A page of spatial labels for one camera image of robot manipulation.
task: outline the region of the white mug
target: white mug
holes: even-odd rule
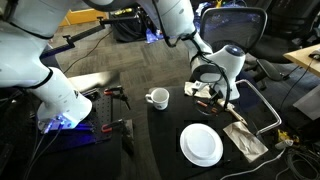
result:
[[[169,92],[164,88],[156,88],[151,94],[146,94],[146,101],[156,109],[164,110],[168,106]]]

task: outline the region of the wooden table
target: wooden table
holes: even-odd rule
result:
[[[314,50],[319,49],[320,44],[310,46],[308,48],[299,49],[297,51],[289,52],[283,56],[293,63],[308,69],[309,72],[320,77],[320,61],[312,60],[309,57]],[[293,104],[301,112],[307,115],[310,119],[315,120],[320,117],[320,85],[311,90],[308,94],[303,96],[297,102]]]
[[[289,52],[284,54],[283,56],[293,63],[307,69],[312,61],[312,58],[308,57],[314,50],[319,49],[320,44],[315,46],[310,46],[308,48],[299,49],[297,51]],[[320,77],[320,61],[313,60],[308,71],[313,73],[314,75]]]

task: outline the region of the black chair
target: black chair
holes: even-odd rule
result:
[[[200,36],[213,52],[231,44],[247,53],[261,38],[266,21],[267,14],[260,8],[210,8],[202,15]]]
[[[319,36],[319,30],[313,29],[320,10],[320,0],[274,0],[267,9],[268,21],[265,33],[249,53],[257,58],[246,70],[255,70],[256,82],[261,81],[261,90],[266,88],[264,78],[274,81],[287,79],[271,64],[286,64],[291,61],[283,54],[312,45],[312,36]]]

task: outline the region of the floor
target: floor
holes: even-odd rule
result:
[[[50,44],[57,47],[65,44],[62,35],[75,35],[85,31],[98,23],[86,23],[61,27],[57,30]],[[76,43],[76,48],[56,55],[62,71],[66,70],[75,60],[85,56],[97,44],[98,40],[111,31],[106,28],[92,36]],[[295,66],[286,65],[278,68],[288,72]],[[119,43],[113,34],[105,37],[86,58],[76,63],[67,73],[67,77],[84,75],[101,71],[119,71],[122,86],[130,99],[132,111],[123,106],[124,119],[133,119],[135,124],[135,155],[130,158],[122,153],[122,174],[118,179],[161,179],[149,139],[145,94],[155,86],[182,86],[190,77],[187,49],[183,43],[176,48],[166,47],[164,41],[147,44],[144,41]],[[268,88],[263,92],[270,103],[279,110],[280,104],[288,90],[304,73],[298,69],[291,78],[285,82],[272,82],[267,80]],[[310,120],[301,112],[294,109],[291,104],[302,97],[306,92],[319,84],[319,79],[307,73],[303,80],[296,85],[294,91],[286,99],[280,114],[286,123],[293,127],[300,127]],[[193,179],[206,179],[199,176]]]

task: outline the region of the black table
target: black table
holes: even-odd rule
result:
[[[223,128],[227,125],[237,121],[230,113],[221,112],[217,116],[205,116],[196,110],[192,97],[184,95],[183,87],[165,88],[170,93],[167,109],[159,111],[152,104],[147,107],[151,144],[162,179],[185,179],[219,168],[220,170],[232,169],[233,172],[241,169],[248,170],[249,167],[255,167],[265,159],[273,158],[272,153],[268,152],[254,161],[254,163],[249,164],[240,150],[223,131]],[[250,132],[256,132],[256,125],[252,121],[255,117],[246,113],[242,115],[248,122]],[[180,149],[180,134],[185,127],[192,123],[206,124],[212,127],[220,136],[224,148],[223,156],[215,166],[208,168],[198,167],[184,157]]]
[[[93,88],[99,88],[102,93],[107,87],[115,87],[120,85],[120,75],[118,72],[101,72],[77,76],[69,79],[71,83],[80,91],[84,92]],[[120,118],[120,102],[113,101],[112,119]],[[72,133],[69,134],[70,139],[65,137],[63,133],[58,136],[55,141],[55,147],[59,147],[63,140],[72,141]],[[33,137],[29,138],[29,146],[33,146]],[[121,133],[113,131],[112,138],[98,144],[87,144],[84,146],[60,150],[54,153],[45,154],[34,165],[29,179],[112,179],[121,172]],[[1,179],[18,179],[24,172],[25,161],[9,162],[5,168]]]

